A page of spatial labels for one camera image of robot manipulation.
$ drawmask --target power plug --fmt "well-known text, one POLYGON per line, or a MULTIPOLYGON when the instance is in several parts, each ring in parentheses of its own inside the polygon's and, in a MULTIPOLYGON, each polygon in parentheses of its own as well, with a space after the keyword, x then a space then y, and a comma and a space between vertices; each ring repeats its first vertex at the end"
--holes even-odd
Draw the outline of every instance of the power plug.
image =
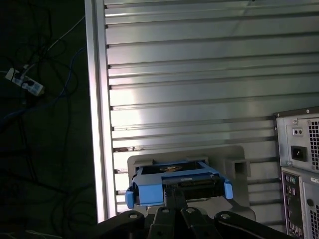
POLYGON ((35 96, 39 96, 44 93, 45 87, 42 84, 36 82, 28 76, 23 77, 22 74, 20 74, 18 70, 14 70, 14 68, 11 68, 5 77, 23 89, 28 90, 35 96))

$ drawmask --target blue cable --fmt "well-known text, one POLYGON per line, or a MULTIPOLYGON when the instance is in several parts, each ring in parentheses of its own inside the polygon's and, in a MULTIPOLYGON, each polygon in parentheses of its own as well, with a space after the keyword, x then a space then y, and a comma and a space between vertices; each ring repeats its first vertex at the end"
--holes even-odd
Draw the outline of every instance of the blue cable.
POLYGON ((48 106, 51 106, 53 105, 55 102, 57 102, 59 100, 59 98, 61 98, 63 96, 63 93, 71 79, 71 76, 72 76, 72 68, 73 68, 73 64, 74 64, 74 61, 76 59, 76 57, 82 52, 85 50, 85 47, 82 47, 81 49, 79 49, 75 54, 74 56, 72 57, 72 60, 70 62, 70 71, 69 71, 69 75, 68 75, 68 78, 65 82, 65 85, 62 89, 62 91, 60 92, 60 94, 54 99, 52 100, 51 102, 47 103, 47 104, 44 104, 44 105, 41 105, 41 106, 37 106, 37 107, 32 107, 32 108, 28 108, 28 109, 22 109, 22 110, 19 110, 19 111, 15 111, 15 112, 12 112, 8 115, 6 115, 3 119, 2 119, 2 123, 9 117, 13 117, 15 115, 19 115, 21 113, 25 113, 25 112, 29 112, 29 111, 35 111, 35 110, 39 110, 39 109, 43 109, 43 108, 46 108, 48 106))

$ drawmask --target metal vent slot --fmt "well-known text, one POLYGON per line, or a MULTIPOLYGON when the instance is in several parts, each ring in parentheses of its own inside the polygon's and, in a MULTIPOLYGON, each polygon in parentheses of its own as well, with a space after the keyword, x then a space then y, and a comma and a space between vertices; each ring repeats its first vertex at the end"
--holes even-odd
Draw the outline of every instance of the metal vent slot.
POLYGON ((312 164, 315 170, 319 170, 319 122, 311 122, 309 126, 309 139, 311 147, 312 164))
POLYGON ((313 239, 319 239, 319 206, 316 205, 316 211, 310 210, 311 232, 313 239))

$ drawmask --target aluminum slotted panel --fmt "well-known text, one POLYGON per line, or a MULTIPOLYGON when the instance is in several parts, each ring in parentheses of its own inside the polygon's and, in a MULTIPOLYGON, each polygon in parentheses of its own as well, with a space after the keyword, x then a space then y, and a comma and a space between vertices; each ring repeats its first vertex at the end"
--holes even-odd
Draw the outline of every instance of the aluminum slotted panel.
POLYGON ((130 156, 237 145, 252 162, 257 220, 282 229, 270 115, 319 102, 319 0, 91 2, 100 215, 127 209, 130 156))

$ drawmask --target power strip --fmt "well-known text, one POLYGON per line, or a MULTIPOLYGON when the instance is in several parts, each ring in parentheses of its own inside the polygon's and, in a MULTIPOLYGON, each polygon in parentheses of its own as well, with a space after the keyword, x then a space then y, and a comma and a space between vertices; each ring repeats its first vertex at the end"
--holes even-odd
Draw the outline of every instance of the power strip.
POLYGON ((16 75, 17 73, 20 73, 20 72, 18 70, 14 70, 14 68, 11 68, 5 77, 11 82, 15 83, 16 85, 22 87, 23 89, 28 90, 31 94, 35 96, 39 96, 44 93, 45 87, 43 85, 41 85, 40 83, 36 82, 35 80, 31 79, 28 76, 24 76, 23 79, 16 78, 13 76, 14 73, 16 75), (30 85, 28 83, 25 83, 27 81, 32 81, 34 82, 34 84, 30 85))

